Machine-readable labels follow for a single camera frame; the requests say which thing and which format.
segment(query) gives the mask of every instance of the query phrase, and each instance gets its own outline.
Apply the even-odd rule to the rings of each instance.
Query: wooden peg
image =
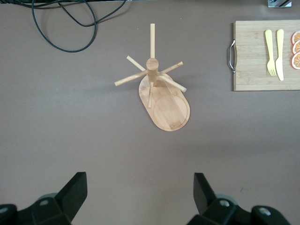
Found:
[[[165,82],[169,83],[170,85],[174,86],[175,88],[178,88],[179,90],[181,90],[182,92],[186,92],[186,88],[181,86],[180,84],[176,83],[175,81],[171,80],[170,78],[160,75],[159,76],[162,80],[164,80]]]
[[[148,71],[149,82],[153,82],[153,86],[156,85],[156,76],[158,75],[158,61],[155,58],[150,58],[146,62]]]
[[[127,59],[136,67],[138,67],[141,71],[146,70],[144,67],[142,67],[137,61],[135,61],[134,59],[132,59],[130,56],[127,56]]]
[[[176,69],[177,67],[180,67],[180,66],[182,66],[183,65],[183,62],[181,61],[181,62],[179,62],[179,63],[177,63],[177,64],[175,64],[175,65],[173,65],[173,66],[171,66],[171,67],[169,67],[169,68],[167,68],[167,69],[164,69],[163,71],[160,71],[159,73],[161,74],[161,75],[163,75],[163,74],[165,74],[165,73],[167,73],[167,72],[170,72],[171,70],[174,70],[174,69]]]
[[[146,75],[146,74],[148,74],[148,71],[147,71],[147,70],[144,70],[144,71],[142,71],[142,72],[140,72],[140,73],[138,73],[138,74],[134,74],[134,75],[131,75],[131,76],[129,76],[129,77],[126,77],[126,78],[124,78],[124,79],[122,79],[122,80],[116,81],[114,84],[115,84],[116,86],[119,86],[119,85],[121,85],[121,84],[127,83],[127,82],[129,82],[129,81],[132,81],[132,80],[134,80],[134,79],[136,79],[136,78],[139,78],[139,77],[141,77],[141,76],[144,76],[144,75]]]
[[[150,58],[155,58],[155,23],[150,24]]]
[[[151,108],[153,84],[154,84],[153,82],[150,82],[150,90],[149,90],[149,97],[148,97],[148,108]]]

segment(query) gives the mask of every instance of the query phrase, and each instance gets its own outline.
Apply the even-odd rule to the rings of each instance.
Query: plastic knife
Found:
[[[283,66],[282,66],[282,51],[283,51],[283,29],[277,30],[277,47],[278,47],[278,58],[276,59],[275,65],[278,77],[283,81]]]

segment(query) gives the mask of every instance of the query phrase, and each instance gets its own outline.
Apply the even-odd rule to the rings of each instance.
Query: orange slice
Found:
[[[299,41],[296,41],[296,43],[295,43],[294,46],[292,47],[292,52],[293,52],[294,54],[300,52],[300,40],[299,40]]]
[[[292,58],[292,67],[300,69],[300,52],[296,53]]]
[[[300,30],[295,32],[293,35],[292,35],[292,44],[294,45],[297,41],[300,40]]]

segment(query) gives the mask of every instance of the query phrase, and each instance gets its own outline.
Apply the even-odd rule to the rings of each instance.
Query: gray tabletop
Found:
[[[91,6],[100,18],[119,4]],[[86,171],[88,197],[74,225],[183,225],[197,213],[193,175],[202,172],[245,210],[269,205],[298,224],[300,92],[235,92],[227,65],[235,21],[299,19],[293,4],[127,2],[79,53],[46,43],[30,9],[0,5],[0,203],[24,209]],[[84,4],[68,9],[92,20]],[[83,47],[93,33],[61,9],[36,17],[59,47]],[[184,63],[169,75],[187,88],[191,115],[174,132],[150,119],[140,80],[114,86],[139,72],[128,55],[142,65],[150,57],[150,23],[160,68]]]

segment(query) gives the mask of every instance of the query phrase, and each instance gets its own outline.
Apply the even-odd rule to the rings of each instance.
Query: black cable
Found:
[[[119,7],[117,7],[114,11],[112,11],[111,13],[109,13],[109,14],[107,14],[106,16],[103,16],[101,19],[99,19],[99,20],[97,20],[97,23],[100,23],[102,20],[104,20],[104,19],[106,19],[107,17],[109,17],[110,15],[112,15],[112,14],[114,14],[115,12],[117,12],[120,8],[122,8],[122,6],[125,4],[125,2],[126,2],[127,0],[124,0],[123,2],[122,2],[122,4],[119,6]],[[91,23],[91,24],[88,24],[88,25],[84,25],[84,24],[82,24],[82,23],[80,23],[80,22],[78,22],[61,4],[60,4],[60,2],[58,2],[58,4],[59,4],[59,6],[76,22],[76,23],[78,23],[80,26],[83,26],[83,27],[90,27],[90,26],[93,26],[93,23]]]
[[[91,11],[92,15],[93,15],[93,19],[94,19],[94,34],[93,34],[93,37],[91,38],[90,42],[83,48],[81,49],[78,49],[78,50],[66,50],[66,49],[63,49],[63,48],[60,48],[56,45],[54,45],[51,41],[49,41],[49,39],[43,34],[43,32],[41,31],[40,27],[38,26],[38,23],[37,23],[37,20],[36,20],[36,17],[35,17],[35,14],[34,14],[34,1],[35,0],[32,0],[32,3],[31,3],[31,12],[32,12],[32,17],[33,17],[33,20],[34,20],[34,23],[36,24],[36,27],[38,29],[38,31],[40,32],[40,34],[43,36],[43,38],[54,48],[56,49],[59,49],[63,52],[67,52],[67,53],[77,53],[77,52],[81,52],[85,49],[87,49],[92,43],[93,41],[95,40],[95,37],[96,37],[96,34],[97,34],[97,20],[96,20],[96,17],[95,17],[95,14],[94,14],[94,11],[92,10],[92,8],[90,7],[90,5],[87,3],[86,0],[82,0],[89,8],[89,10]]]
[[[44,3],[44,4],[34,6],[34,8],[41,8],[41,7],[49,6],[49,5],[54,4],[54,3],[63,2],[63,1],[65,1],[65,0],[55,0],[55,1],[51,1],[51,2],[48,2],[48,3]],[[16,4],[16,5],[19,5],[19,6],[24,6],[24,7],[27,7],[27,8],[31,8],[31,4],[26,5],[22,2],[19,2],[18,0],[12,0],[12,2],[13,2],[13,4]]]

